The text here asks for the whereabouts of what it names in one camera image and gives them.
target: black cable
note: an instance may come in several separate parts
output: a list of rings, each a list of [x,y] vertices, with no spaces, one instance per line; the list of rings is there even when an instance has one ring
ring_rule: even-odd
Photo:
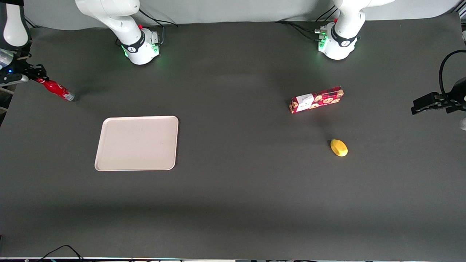
[[[161,27],[162,27],[162,38],[160,40],[160,42],[158,43],[159,45],[163,44],[164,43],[164,39],[165,39],[165,27],[164,25],[162,25],[160,22],[166,22],[166,23],[169,23],[169,24],[172,24],[176,27],[178,27],[177,24],[175,23],[172,23],[172,22],[168,22],[168,21],[164,21],[164,20],[158,20],[158,19],[155,19],[153,17],[150,17],[148,14],[144,13],[144,11],[142,11],[141,9],[139,10],[143,15],[147,16],[148,18],[154,20],[157,24],[159,24]]]
[[[327,16],[327,18],[324,21],[327,21],[327,19],[330,18],[337,10],[338,10],[338,8],[335,9],[329,16]]]
[[[319,16],[319,17],[315,20],[315,22],[319,21],[319,19],[321,19],[326,13],[330,12],[334,7],[335,7],[335,6],[332,6],[332,8],[330,8],[329,10],[327,10],[325,13],[321,14],[321,16]],[[296,29],[302,36],[306,37],[307,39],[311,39],[311,40],[314,40],[314,39],[315,39],[315,38],[313,38],[313,37],[310,37],[310,36],[306,35],[306,34],[303,32],[303,31],[305,31],[305,32],[313,33],[314,30],[312,30],[312,29],[307,29],[307,28],[302,27],[302,26],[300,26],[300,25],[298,25],[298,24],[296,24],[296,23],[293,23],[293,22],[290,22],[290,21],[286,21],[286,19],[279,20],[279,21],[277,21],[277,22],[275,22],[275,23],[291,25],[291,27],[293,27],[294,29]]]
[[[457,110],[461,110],[461,111],[466,111],[466,109],[462,108],[462,106],[457,106],[455,104],[453,104],[453,102],[448,98],[448,96],[446,95],[445,93],[445,89],[443,88],[443,67],[445,66],[445,62],[448,60],[448,58],[450,58],[450,56],[456,54],[456,53],[466,53],[466,50],[465,49],[462,49],[462,50],[456,50],[456,51],[453,51],[451,53],[449,53],[442,61],[442,63],[440,64],[440,70],[439,70],[439,84],[440,84],[440,91],[442,92],[442,95],[443,97],[446,99],[446,101],[448,102],[448,104],[454,108],[454,109],[457,109]]]
[[[302,36],[306,37],[307,39],[311,39],[311,40],[314,40],[315,38],[312,38],[310,36],[308,36],[307,34],[305,34],[303,31],[299,30],[298,27],[295,27],[294,25],[291,25],[292,28],[296,29]]]
[[[298,27],[299,29],[303,30],[303,31],[306,31],[306,32],[314,32],[314,30],[311,30],[311,29],[307,29],[307,28],[304,28],[296,23],[293,23],[293,22],[290,22],[290,21],[285,21],[285,20],[280,20],[280,21],[277,21],[275,23],[279,23],[279,24],[287,24],[287,25],[291,25],[291,26],[295,26],[295,27]]]
[[[319,19],[321,19],[326,13],[332,11],[332,9],[334,8],[335,6],[332,6],[332,8],[330,8],[329,10],[327,10],[325,13],[321,14],[321,16],[319,16],[315,21],[318,22]]]
[[[33,25],[31,22],[29,22],[27,19],[24,19],[24,21],[26,21],[26,23],[30,24],[32,26],[32,28],[37,28],[37,26]]]
[[[79,258],[79,261],[82,262],[82,261],[84,260],[84,258],[83,258],[74,248],[72,248],[70,245],[63,245],[63,246],[61,246],[61,247],[59,247],[59,248],[56,248],[56,249],[54,249],[54,250],[48,252],[47,254],[45,254],[45,256],[43,256],[43,257],[42,257],[41,259],[39,259],[38,261],[44,260],[44,258],[46,258],[48,255],[50,255],[51,253],[53,253],[53,252],[55,252],[55,251],[57,251],[57,250],[59,250],[59,249],[61,249],[61,248],[63,248],[63,247],[68,247],[68,248],[70,248],[70,249],[76,254],[76,256]]]
[[[168,23],[168,24],[172,24],[176,27],[178,27],[178,25],[176,23],[172,23],[170,21],[165,21],[165,20],[159,20],[159,19],[155,19],[155,18],[152,18],[150,17],[148,14],[144,13],[144,11],[142,11],[141,9],[139,10],[143,15],[147,16],[148,18],[154,20],[155,22],[157,22],[159,25],[161,25],[159,22],[162,22],[162,23]]]

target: white tray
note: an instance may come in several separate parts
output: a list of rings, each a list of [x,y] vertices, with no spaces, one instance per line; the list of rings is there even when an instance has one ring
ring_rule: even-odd
[[[102,124],[98,171],[170,170],[175,166],[178,118],[111,117]]]

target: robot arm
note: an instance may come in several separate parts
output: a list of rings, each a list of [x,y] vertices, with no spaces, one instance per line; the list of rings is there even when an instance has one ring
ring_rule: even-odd
[[[23,0],[0,0],[1,49],[16,51],[31,40],[23,6]]]
[[[346,58],[357,41],[357,33],[361,30],[366,15],[363,8],[382,6],[394,0],[333,0],[340,10],[338,21],[332,22],[316,30],[320,34],[318,51],[331,59],[341,60]]]
[[[75,1],[81,13],[99,20],[115,33],[134,64],[146,64],[159,55],[158,34],[140,28],[131,17],[139,11],[139,0]]]

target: yellow sponge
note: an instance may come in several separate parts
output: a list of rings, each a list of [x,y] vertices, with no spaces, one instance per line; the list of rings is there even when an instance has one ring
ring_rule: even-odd
[[[341,140],[333,139],[330,142],[330,148],[333,150],[333,153],[339,157],[344,157],[348,154],[348,148]]]

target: red box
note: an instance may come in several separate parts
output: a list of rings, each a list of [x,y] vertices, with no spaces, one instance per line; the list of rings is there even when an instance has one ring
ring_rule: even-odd
[[[337,86],[320,92],[293,97],[289,106],[290,111],[294,114],[296,112],[317,108],[319,106],[338,103],[343,95],[343,89],[341,86]]]

